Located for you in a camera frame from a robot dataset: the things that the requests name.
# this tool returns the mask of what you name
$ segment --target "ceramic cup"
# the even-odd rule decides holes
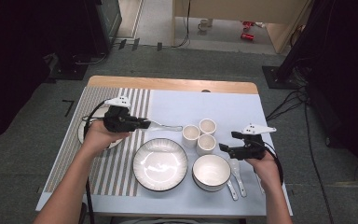
[[[216,147],[216,139],[210,134],[203,134],[197,141],[197,154],[199,156],[212,154],[213,149]]]
[[[216,123],[211,120],[211,119],[203,119],[202,121],[200,121],[200,131],[201,134],[210,134],[210,135],[214,135],[214,133],[216,132]]]
[[[196,147],[200,137],[200,129],[195,125],[187,125],[182,130],[182,143],[185,147]]]

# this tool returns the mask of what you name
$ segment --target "white bowl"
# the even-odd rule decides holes
[[[228,162],[216,155],[199,157],[193,165],[196,184],[207,191],[222,189],[229,180],[231,169]]]
[[[166,138],[144,143],[133,159],[133,172],[147,189],[164,191],[176,187],[187,172],[187,156],[182,147]]]

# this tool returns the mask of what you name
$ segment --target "human hand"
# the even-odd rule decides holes
[[[103,121],[94,120],[89,126],[82,150],[87,150],[92,157],[95,157],[111,143],[128,136],[130,133],[111,133],[106,130]]]
[[[262,160],[247,159],[246,161],[254,167],[255,172],[261,179],[261,187],[263,189],[268,190],[281,187],[278,166],[269,153],[266,152]]]

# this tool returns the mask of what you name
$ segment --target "striped placemat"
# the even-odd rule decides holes
[[[80,97],[44,192],[52,192],[57,188],[80,148],[77,130],[82,117],[87,116],[98,103],[121,95],[130,99],[132,116],[147,118],[150,90],[86,87]],[[132,171],[132,159],[144,141],[145,134],[136,131],[116,147],[105,150],[95,158],[89,175],[91,194],[136,196],[139,183]]]

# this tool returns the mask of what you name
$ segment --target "silver spoon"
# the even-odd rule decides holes
[[[150,125],[147,129],[139,129],[143,132],[152,132],[152,131],[173,131],[173,132],[181,132],[183,130],[182,126],[167,126],[163,124],[159,124],[151,119],[147,119],[146,121],[150,121]]]

